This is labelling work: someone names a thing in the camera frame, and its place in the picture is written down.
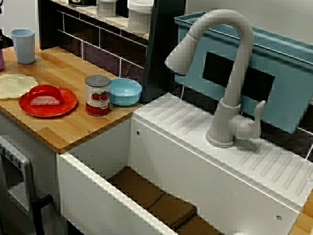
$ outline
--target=blue bowl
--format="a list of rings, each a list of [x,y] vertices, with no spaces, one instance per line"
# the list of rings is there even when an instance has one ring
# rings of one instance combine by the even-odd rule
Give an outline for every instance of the blue bowl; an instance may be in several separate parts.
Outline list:
[[[114,78],[110,83],[110,103],[119,106],[136,104],[141,96],[142,87],[136,81],[127,78]]]

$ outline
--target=brown sponge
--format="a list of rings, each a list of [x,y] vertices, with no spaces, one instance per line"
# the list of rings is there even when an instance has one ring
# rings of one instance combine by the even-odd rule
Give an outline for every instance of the brown sponge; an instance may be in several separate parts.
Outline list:
[[[128,166],[108,181],[144,209],[151,207],[164,194],[163,190],[141,177]]]
[[[176,233],[179,235],[220,235],[221,233],[197,214],[180,226]]]
[[[190,219],[197,208],[188,202],[164,193],[161,198],[148,209],[152,215],[161,220],[172,230],[177,229]]]

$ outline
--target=red can label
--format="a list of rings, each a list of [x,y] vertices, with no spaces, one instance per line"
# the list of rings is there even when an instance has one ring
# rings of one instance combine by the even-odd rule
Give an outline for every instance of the red can label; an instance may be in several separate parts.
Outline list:
[[[103,116],[110,112],[110,86],[92,87],[86,84],[86,112],[93,116]]]

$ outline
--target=white faucet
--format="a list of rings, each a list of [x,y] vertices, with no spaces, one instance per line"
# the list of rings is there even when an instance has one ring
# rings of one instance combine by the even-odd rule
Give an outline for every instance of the white faucet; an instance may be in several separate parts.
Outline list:
[[[234,144],[234,137],[242,140],[260,137],[260,119],[266,104],[263,100],[255,107],[255,121],[238,114],[240,94],[254,41],[253,30],[248,20],[240,13],[227,9],[214,10],[204,14],[194,22],[187,35],[166,58],[165,65],[173,73],[185,76],[199,39],[208,28],[217,24],[228,24],[235,28],[239,34],[240,44],[224,97],[218,104],[206,139],[214,146],[229,148]]]

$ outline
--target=white wall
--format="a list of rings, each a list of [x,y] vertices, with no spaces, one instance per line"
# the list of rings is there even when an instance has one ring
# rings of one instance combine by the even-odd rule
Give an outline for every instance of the white wall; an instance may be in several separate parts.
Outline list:
[[[313,44],[313,0],[187,0],[186,14],[232,9],[252,26]]]
[[[39,40],[37,0],[4,0],[1,9],[0,28],[4,35],[10,36],[16,28],[29,28]]]

